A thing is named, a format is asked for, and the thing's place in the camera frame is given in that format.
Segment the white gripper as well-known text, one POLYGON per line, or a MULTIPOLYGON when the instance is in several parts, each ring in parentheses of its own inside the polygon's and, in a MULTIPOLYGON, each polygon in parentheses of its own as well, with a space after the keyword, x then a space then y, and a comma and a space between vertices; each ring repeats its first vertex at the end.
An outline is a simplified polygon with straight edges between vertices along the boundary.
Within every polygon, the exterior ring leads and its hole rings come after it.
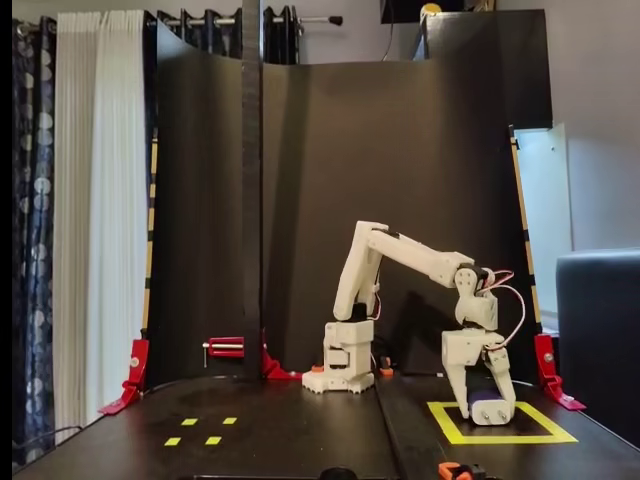
POLYGON ((464 419, 469 418, 466 368, 482 357, 488 363, 502 398, 515 406, 516 395, 510 375, 510 362, 505 347, 493 350, 504 338, 482 329, 461 329, 442 333, 442 363, 464 419))

